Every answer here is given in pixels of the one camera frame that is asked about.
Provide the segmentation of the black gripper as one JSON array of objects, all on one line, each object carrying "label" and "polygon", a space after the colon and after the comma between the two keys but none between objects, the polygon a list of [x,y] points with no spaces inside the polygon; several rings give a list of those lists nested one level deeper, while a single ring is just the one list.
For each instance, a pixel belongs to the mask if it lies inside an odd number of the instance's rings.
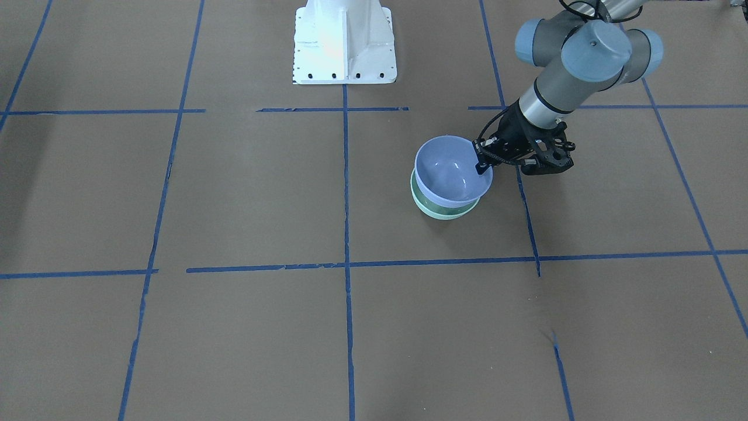
[{"label": "black gripper", "polygon": [[529,122],[520,107],[520,101],[512,103],[498,122],[494,138],[475,140],[476,173],[484,175],[489,168],[521,159],[520,170],[524,175],[557,175],[574,165],[571,152],[574,142],[560,133],[560,122],[551,120],[550,128],[537,127]]}]

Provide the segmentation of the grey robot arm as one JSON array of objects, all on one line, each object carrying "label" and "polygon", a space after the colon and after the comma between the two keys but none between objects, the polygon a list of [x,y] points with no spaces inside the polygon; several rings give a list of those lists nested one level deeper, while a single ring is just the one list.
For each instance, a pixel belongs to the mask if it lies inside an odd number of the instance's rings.
[{"label": "grey robot arm", "polygon": [[513,165],[524,175],[556,175],[574,165],[566,117],[596,92],[636,82],[658,69],[662,38],[620,25],[638,17],[643,1],[561,2],[551,19],[524,22],[515,37],[519,60],[541,69],[529,88],[489,120],[473,142],[476,172]]}]

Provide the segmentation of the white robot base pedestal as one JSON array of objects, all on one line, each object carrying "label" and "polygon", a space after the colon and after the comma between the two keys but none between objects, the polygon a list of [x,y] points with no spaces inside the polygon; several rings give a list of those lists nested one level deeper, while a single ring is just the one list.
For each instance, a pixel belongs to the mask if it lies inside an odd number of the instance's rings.
[{"label": "white robot base pedestal", "polygon": [[392,84],[393,15],[379,1],[307,1],[296,9],[292,82]]}]

